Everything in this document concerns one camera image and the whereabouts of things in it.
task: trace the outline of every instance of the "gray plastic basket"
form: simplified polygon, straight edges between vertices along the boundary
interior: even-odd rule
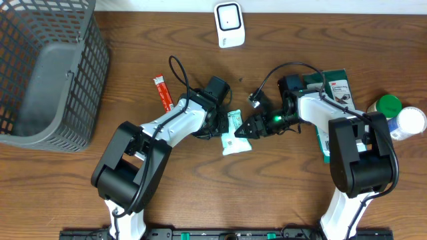
[[[79,151],[109,63],[94,0],[0,0],[0,142]]]

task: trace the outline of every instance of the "white bottle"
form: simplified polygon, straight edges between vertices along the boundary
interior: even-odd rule
[[[388,121],[393,140],[405,140],[426,130],[426,115],[416,107],[405,107],[399,115]]]

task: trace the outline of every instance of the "green cap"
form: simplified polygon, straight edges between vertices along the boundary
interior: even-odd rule
[[[393,95],[384,95],[376,102],[376,110],[383,113],[387,118],[395,117],[402,110],[399,98]]]

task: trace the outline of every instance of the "plastic bottle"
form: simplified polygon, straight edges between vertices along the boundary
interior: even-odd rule
[[[388,121],[388,128],[393,140],[405,140],[426,130],[426,115],[416,107],[405,107]]]
[[[373,103],[366,112],[370,113],[379,111],[386,116],[387,120],[390,120],[391,118],[397,116],[401,110],[402,103],[400,102],[399,98],[394,95],[387,94]]]

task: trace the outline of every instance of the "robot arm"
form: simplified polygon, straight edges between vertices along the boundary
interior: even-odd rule
[[[290,126],[300,123],[311,123],[329,133],[330,172],[336,190],[320,225],[327,239],[343,240],[361,202],[384,191],[387,184],[394,180],[390,157],[392,149],[386,146],[382,138],[377,137],[378,129],[388,132],[386,118],[381,113],[368,113],[366,117],[375,124],[377,130],[370,128],[369,132],[365,132],[363,121],[320,99],[317,91],[304,90],[301,85],[295,89],[289,82],[286,84],[286,90],[281,90],[282,109],[251,116],[236,130],[235,135],[253,139],[281,135]],[[371,150],[359,153],[357,140],[371,144]],[[357,215],[349,237],[356,234],[356,226],[365,210],[363,208]]]
[[[206,133],[214,132],[216,134],[211,135],[217,136],[228,130],[220,105],[229,90],[226,82],[212,77],[204,90],[196,89],[189,99],[180,99],[174,109],[160,118],[140,126],[126,121],[117,128],[91,178],[91,184],[98,189],[99,196],[109,208],[111,236],[116,236],[118,229],[119,239],[141,239],[145,232],[143,209],[159,185],[172,148],[189,134],[203,138]],[[179,113],[186,101],[189,103],[185,112],[165,124],[153,140],[158,125]],[[125,161],[123,154],[145,161],[150,147],[153,150],[142,194],[127,215],[114,219],[114,211],[121,214],[124,209],[129,209],[143,177],[143,168],[138,169]]]

